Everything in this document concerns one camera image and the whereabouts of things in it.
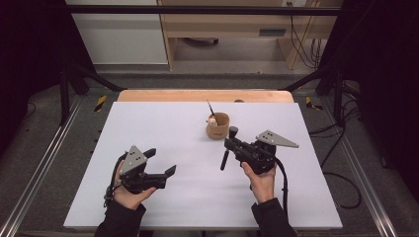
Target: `aluminum rail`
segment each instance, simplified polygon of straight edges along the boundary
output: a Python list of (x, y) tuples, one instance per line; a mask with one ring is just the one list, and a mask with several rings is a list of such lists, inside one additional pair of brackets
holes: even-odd
[(31, 206), (32, 201), (34, 200), (38, 190), (41, 187), (42, 181), (46, 176), (46, 173), (52, 164), (52, 161), (55, 158), (56, 153), (59, 150), (70, 126), (73, 124), (74, 119), (80, 109), (80, 105), (83, 101), (82, 96), (76, 96), (76, 99), (72, 105), (72, 113), (68, 118), (67, 122), (60, 126), (50, 143), (48, 149), (43, 155), (37, 169), (31, 177), (28, 185), (26, 186), (24, 192), (18, 200), (18, 203), (15, 205), (12, 213), (7, 218), (6, 222), (1, 226), (0, 237), (13, 237), (18, 231), (19, 226), (21, 225), (25, 214), (27, 213), (29, 207)]
[[(325, 105), (326, 113), (329, 115), (330, 120), (333, 122), (334, 118), (331, 112), (331, 105), (328, 100), (321, 99), (323, 105)], [(364, 168), (362, 167), (354, 149), (349, 142), (348, 137), (344, 134), (342, 139), (342, 150), (346, 154), (348, 165), (351, 168), (354, 179), (356, 180), (361, 194), (367, 207), (370, 210), (373, 220), (376, 223), (377, 229), (382, 237), (396, 237), (397, 233), (389, 219), (384, 206), (382, 205), (379, 197), (368, 178)]]
[(342, 16), (361, 14), (362, 9), (245, 6), (135, 6), (135, 5), (44, 5), (50, 11), (76, 14), (194, 14), (194, 15), (286, 15)]

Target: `person's right hand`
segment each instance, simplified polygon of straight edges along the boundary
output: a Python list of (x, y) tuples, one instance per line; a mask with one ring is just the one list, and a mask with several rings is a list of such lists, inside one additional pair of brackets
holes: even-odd
[(275, 174), (277, 170), (277, 164), (267, 173), (256, 175), (252, 168), (246, 162), (241, 163), (241, 167), (244, 170), (244, 174), (250, 180), (250, 186), (252, 187), (253, 195), (255, 196), (258, 203), (265, 202), (274, 198), (274, 185), (275, 185)]

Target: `wooden cup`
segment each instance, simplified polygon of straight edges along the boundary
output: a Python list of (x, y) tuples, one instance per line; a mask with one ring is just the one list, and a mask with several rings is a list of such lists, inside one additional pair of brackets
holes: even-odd
[(208, 122), (207, 124), (207, 135), (209, 138), (214, 140), (224, 139), (228, 135), (228, 127), (230, 125), (230, 118), (225, 113), (214, 113), (216, 122), (218, 123), (217, 126), (210, 125)]

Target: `person's left hand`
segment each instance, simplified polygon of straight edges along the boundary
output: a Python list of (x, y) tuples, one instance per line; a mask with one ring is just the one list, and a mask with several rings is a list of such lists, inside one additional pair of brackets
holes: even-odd
[[(119, 170), (123, 166), (123, 163), (124, 161), (122, 161), (120, 165), (118, 166), (117, 173), (115, 174), (116, 181), (121, 178)], [(155, 191), (156, 191), (156, 188), (152, 187), (142, 192), (141, 194), (134, 195), (130, 193), (124, 186), (119, 186), (114, 190), (114, 200), (126, 208), (136, 210), (138, 206), (144, 200), (149, 198)]]

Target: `gray floor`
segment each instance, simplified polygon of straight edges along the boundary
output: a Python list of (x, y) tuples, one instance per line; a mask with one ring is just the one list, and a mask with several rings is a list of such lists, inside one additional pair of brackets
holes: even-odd
[[(159, 66), (98, 66), (110, 81), (129, 88), (237, 88), (278, 89), (303, 77), (311, 69), (300, 65), (288, 71), (278, 46), (272, 40), (221, 39), (218, 45), (181, 40), (177, 50), (175, 69), (168, 71)], [(62, 227), (71, 200), (75, 196), (84, 171), (89, 163), (95, 140), (106, 121), (108, 112), (118, 93), (88, 81), (91, 90), (83, 96), (81, 107), (65, 139), (60, 144), (32, 204), (20, 222), (17, 236), (86, 235)], [(293, 94), (300, 104), (308, 130), (314, 130), (332, 121), (326, 110), (309, 109), (305, 96), (311, 95), (315, 82)], [(101, 95), (108, 98), (100, 112), (94, 112)], [(73, 101), (80, 97), (71, 95)], [(330, 97), (310, 97), (314, 105), (325, 108)], [(47, 151), (58, 130), (60, 120), (59, 88), (51, 87), (33, 95), (28, 105), (34, 113), (22, 121), (10, 147), (0, 160), (0, 221), (5, 222), (38, 163)], [(347, 122), (346, 137), (358, 160), (366, 171), (379, 200), (398, 236), (419, 236), (419, 205), (408, 192), (397, 172), (384, 169), (371, 136), (357, 117)], [(321, 162), (337, 136), (312, 138)], [(355, 176), (348, 163), (348, 154), (340, 143), (324, 166), (324, 171), (341, 174), (353, 181)], [(356, 202), (355, 190), (348, 183), (326, 177), (334, 200), (341, 205)], [(300, 236), (383, 236), (377, 228), (371, 208), (363, 199), (356, 209), (337, 207), (343, 228), (331, 231), (301, 231)]]

